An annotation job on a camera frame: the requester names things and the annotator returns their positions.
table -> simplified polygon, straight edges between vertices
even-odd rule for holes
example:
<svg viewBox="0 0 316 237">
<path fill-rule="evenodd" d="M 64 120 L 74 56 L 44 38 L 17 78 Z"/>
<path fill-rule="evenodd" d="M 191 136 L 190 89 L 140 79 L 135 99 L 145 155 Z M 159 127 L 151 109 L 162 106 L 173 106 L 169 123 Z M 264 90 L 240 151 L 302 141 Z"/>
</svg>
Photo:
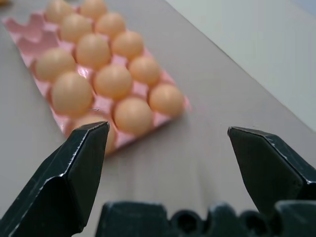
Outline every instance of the table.
<svg viewBox="0 0 316 237">
<path fill-rule="evenodd" d="M 21 22 L 47 0 L 13 0 L 0 17 Z M 104 161 L 98 194 L 83 233 L 93 236 L 102 204 L 158 201 L 169 215 L 180 208 L 205 217 L 207 207 L 229 202 L 239 213 L 255 209 L 227 136 L 229 126 L 279 135 L 316 166 L 316 135 L 163 0 L 107 0 L 129 29 L 176 80 L 192 111 Z M 19 52 L 0 26 L 0 216 L 40 163 L 64 137 Z"/>
</svg>

egg tray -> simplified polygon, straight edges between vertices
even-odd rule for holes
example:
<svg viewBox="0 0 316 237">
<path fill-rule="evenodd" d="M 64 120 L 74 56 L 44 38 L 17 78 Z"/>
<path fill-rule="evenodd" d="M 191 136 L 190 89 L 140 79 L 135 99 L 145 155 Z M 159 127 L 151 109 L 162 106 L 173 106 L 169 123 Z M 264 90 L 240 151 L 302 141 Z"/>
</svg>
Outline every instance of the egg tray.
<svg viewBox="0 0 316 237">
<path fill-rule="evenodd" d="M 76 12 L 79 12 L 79 7 L 74 7 Z M 70 52 L 74 59 L 75 58 L 75 48 L 76 46 L 72 43 L 65 42 L 60 40 L 59 38 L 59 26 L 56 24 L 52 24 L 46 21 L 44 12 L 34 12 L 30 15 L 29 21 L 27 24 L 20 24 L 15 21 L 13 18 L 5 18 L 3 19 L 3 23 L 9 32 L 12 40 L 18 47 L 21 57 L 24 61 L 26 67 L 32 73 L 32 76 L 35 80 L 39 91 L 41 92 L 42 96 L 49 102 L 50 108 L 53 114 L 55 121 L 57 122 L 58 126 L 60 127 L 63 134 L 67 137 L 71 131 L 73 126 L 73 120 L 67 116 L 62 116 L 57 114 L 54 111 L 54 108 L 51 103 L 50 99 L 50 91 L 52 84 L 48 82 L 42 82 L 37 79 L 35 73 L 35 63 L 37 57 L 41 55 L 47 49 L 52 47 L 61 47 L 68 52 Z M 106 41 L 109 42 L 109 38 L 106 35 L 101 35 Z M 150 52 L 145 48 L 144 55 L 152 57 Z M 118 55 L 112 55 L 110 64 L 121 64 L 127 66 L 127 59 L 124 57 L 120 57 Z M 90 68 L 83 67 L 77 63 L 77 72 L 89 80 L 92 84 L 92 80 L 95 75 L 95 71 Z M 165 71 L 161 70 L 161 77 L 159 83 L 170 83 L 175 84 L 171 76 Z M 113 151 L 117 150 L 118 148 L 136 140 L 136 136 L 124 133 L 117 129 L 115 126 L 114 120 L 112 119 L 112 110 L 119 101 L 113 101 L 110 98 L 105 98 L 97 95 L 95 91 L 94 93 L 94 103 L 87 113 L 101 113 L 107 120 L 110 121 L 111 126 L 114 127 L 116 132 L 115 142 L 114 142 L 114 149 Z M 127 97 L 139 97 L 144 99 L 147 102 L 147 97 L 149 93 L 149 87 L 146 84 L 137 82 L 133 80 L 133 89 L 131 94 Z M 184 107 L 189 108 L 190 104 L 188 99 L 185 97 L 184 100 Z M 163 115 L 161 113 L 155 112 L 154 119 L 153 119 L 153 128 L 152 130 L 162 126 L 163 124 L 173 120 L 173 118 Z"/>
</svg>

